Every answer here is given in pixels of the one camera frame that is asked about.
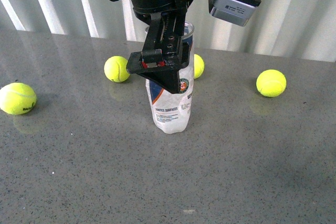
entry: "tennis ball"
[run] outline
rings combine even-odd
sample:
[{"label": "tennis ball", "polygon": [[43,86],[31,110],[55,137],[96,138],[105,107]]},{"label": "tennis ball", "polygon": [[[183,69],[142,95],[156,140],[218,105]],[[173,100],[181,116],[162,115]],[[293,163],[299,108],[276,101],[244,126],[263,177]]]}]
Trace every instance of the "tennis ball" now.
[{"label": "tennis ball", "polygon": [[265,97],[277,97],[285,88],[286,77],[278,70],[266,70],[257,79],[257,89]]},{"label": "tennis ball", "polygon": [[104,72],[108,79],[123,82],[130,74],[126,71],[127,60],[121,56],[113,56],[105,62]]},{"label": "tennis ball", "polygon": [[201,56],[195,54],[194,55],[194,79],[197,79],[203,74],[204,71],[204,61]]},{"label": "tennis ball", "polygon": [[36,99],[35,92],[27,84],[14,82],[0,89],[0,109],[8,114],[29,112],[36,104]]}]

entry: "logo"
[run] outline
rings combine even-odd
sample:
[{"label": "logo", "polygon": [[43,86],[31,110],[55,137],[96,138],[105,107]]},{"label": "logo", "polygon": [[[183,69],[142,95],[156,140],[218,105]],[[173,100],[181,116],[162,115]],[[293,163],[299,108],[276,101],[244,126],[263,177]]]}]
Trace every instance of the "logo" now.
[{"label": "logo", "polygon": [[185,78],[180,79],[180,94],[185,93],[189,88],[189,81]]}]

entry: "robotic arm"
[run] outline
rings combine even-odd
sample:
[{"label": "robotic arm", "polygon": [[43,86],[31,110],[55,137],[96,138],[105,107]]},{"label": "robotic arm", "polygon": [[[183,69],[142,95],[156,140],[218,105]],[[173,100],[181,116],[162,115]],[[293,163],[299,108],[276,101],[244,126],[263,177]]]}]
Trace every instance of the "robotic arm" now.
[{"label": "robotic arm", "polygon": [[[188,66],[190,57],[189,45],[182,43],[181,38],[185,16],[193,0],[131,1],[135,16],[150,27],[142,51],[131,54],[127,71],[154,81],[171,93],[179,93],[179,70]],[[212,16],[245,26],[261,0],[208,2]]]}]

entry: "table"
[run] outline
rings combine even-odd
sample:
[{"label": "table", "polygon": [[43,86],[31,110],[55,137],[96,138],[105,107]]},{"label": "table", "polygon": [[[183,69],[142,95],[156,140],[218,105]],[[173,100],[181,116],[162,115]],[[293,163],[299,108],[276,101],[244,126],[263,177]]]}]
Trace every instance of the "table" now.
[{"label": "table", "polygon": [[[152,121],[145,79],[112,83],[142,43],[0,30],[0,86],[38,101],[0,111],[0,223],[336,223],[335,63],[197,49],[186,130]],[[256,90],[266,69],[288,81]]]}]

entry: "white curtain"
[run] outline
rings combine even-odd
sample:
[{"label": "white curtain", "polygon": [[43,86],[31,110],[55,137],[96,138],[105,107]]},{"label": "white curtain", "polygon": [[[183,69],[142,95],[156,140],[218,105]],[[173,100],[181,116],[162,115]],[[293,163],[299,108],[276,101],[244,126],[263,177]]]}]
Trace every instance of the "white curtain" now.
[{"label": "white curtain", "polygon": [[[194,0],[187,20],[196,47],[336,60],[336,0],[262,0],[246,27],[212,17],[207,0]],[[145,27],[130,0],[0,0],[0,29],[144,41]]]}]

